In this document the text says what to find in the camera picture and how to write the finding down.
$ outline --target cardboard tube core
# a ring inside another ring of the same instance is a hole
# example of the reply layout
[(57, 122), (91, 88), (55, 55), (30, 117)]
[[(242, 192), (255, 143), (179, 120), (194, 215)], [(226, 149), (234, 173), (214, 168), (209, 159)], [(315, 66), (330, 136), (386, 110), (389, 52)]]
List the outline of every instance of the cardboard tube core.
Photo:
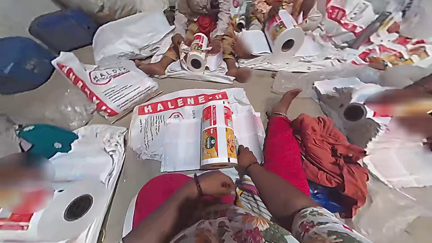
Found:
[(201, 62), (200, 60), (194, 58), (191, 60), (191, 66), (195, 69), (200, 69), (201, 68)]
[(289, 39), (283, 43), (281, 49), (283, 52), (287, 52), (287, 51), (291, 50), (291, 48), (294, 46), (294, 44), (295, 44), (295, 41), (293, 39)]
[(366, 115), (366, 110), (361, 104), (349, 104), (343, 112), (343, 117), (350, 122), (356, 122), (363, 119)]
[(85, 194), (74, 199), (64, 211), (64, 219), (68, 222), (82, 218), (92, 207), (93, 197)]

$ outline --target printed packaging film roll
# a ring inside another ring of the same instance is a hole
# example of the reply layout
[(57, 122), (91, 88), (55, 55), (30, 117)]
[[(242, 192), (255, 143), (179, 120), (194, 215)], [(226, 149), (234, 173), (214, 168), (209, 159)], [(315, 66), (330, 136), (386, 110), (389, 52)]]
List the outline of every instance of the printed packaging film roll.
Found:
[(232, 112), (227, 101), (208, 102), (201, 120), (200, 169), (221, 169), (237, 165)]
[(206, 58), (209, 40), (202, 33), (194, 35), (194, 40), (191, 44), (191, 52), (187, 56), (186, 64), (192, 72), (202, 73), (206, 68)]
[(57, 242), (76, 237), (103, 214), (107, 196), (104, 184), (96, 180), (86, 179), (57, 190), (45, 209), (0, 219), (0, 240)]
[(284, 64), (293, 57), (305, 41), (305, 33), (286, 10), (271, 18), (264, 29), (272, 50), (271, 63)]

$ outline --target bracelet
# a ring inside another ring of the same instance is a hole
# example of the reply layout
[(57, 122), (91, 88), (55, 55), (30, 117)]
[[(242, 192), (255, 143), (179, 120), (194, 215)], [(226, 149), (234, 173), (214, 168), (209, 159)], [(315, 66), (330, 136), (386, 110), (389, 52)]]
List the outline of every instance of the bracelet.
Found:
[(198, 196), (202, 196), (203, 190), (201, 188), (200, 181), (198, 180), (198, 176), (196, 173), (194, 174), (194, 180), (195, 180), (195, 184), (197, 185)]
[(246, 166), (245, 171), (248, 171), (249, 166), (251, 166), (251, 165), (253, 165), (253, 164), (260, 164), (260, 163), (258, 163), (258, 162), (253, 162), (252, 164)]
[(277, 115), (281, 115), (281, 116), (285, 116), (286, 118), (288, 118), (288, 116), (286, 114), (283, 114), (281, 112), (273, 112), (270, 116), (272, 116), (273, 114), (277, 114)]

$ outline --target bare foot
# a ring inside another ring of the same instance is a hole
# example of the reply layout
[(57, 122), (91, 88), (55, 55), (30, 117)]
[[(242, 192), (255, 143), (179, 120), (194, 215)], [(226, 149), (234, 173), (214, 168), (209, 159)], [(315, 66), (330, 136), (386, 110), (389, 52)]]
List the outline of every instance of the bare foot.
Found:
[(143, 63), (139, 60), (135, 60), (135, 66), (148, 75), (165, 75), (166, 68), (164, 68), (159, 62)]
[(273, 106), (273, 108), (270, 110), (270, 113), (267, 112), (267, 116), (271, 116), (274, 112), (280, 112), (286, 115), (292, 100), (297, 97), (301, 91), (302, 89), (293, 89), (286, 92), (280, 101)]
[(251, 77), (252, 69), (250, 67), (231, 68), (226, 75), (235, 77), (239, 83), (246, 83)]

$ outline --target red fabric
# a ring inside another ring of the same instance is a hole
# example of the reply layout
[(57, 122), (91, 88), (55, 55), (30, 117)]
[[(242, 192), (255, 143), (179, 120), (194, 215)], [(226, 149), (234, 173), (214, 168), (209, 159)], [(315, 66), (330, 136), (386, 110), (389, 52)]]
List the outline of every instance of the red fabric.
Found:
[(213, 32), (217, 26), (216, 21), (208, 15), (201, 15), (195, 23), (198, 26), (199, 32), (205, 34), (210, 40), (210, 33)]
[[(264, 168), (284, 178), (306, 195), (310, 195), (306, 175), (302, 169), (299, 144), (292, 135), (290, 124), (291, 121), (285, 117), (274, 117), (269, 120), (264, 144)], [(147, 182), (137, 196), (132, 228), (191, 179), (193, 178), (183, 174), (170, 173)], [(222, 198), (222, 203), (234, 203), (234, 199), (228, 195)]]
[(290, 125), (291, 121), (283, 116), (269, 119), (264, 143), (264, 168), (309, 196), (309, 184), (302, 168), (300, 147), (292, 135)]
[(366, 203), (368, 192), (368, 171), (357, 162), (366, 155), (365, 150), (349, 144), (331, 118), (301, 114), (292, 121), (292, 127), (305, 157), (303, 169), (307, 179), (335, 187), (348, 196), (341, 202), (348, 209), (341, 217), (353, 217)]

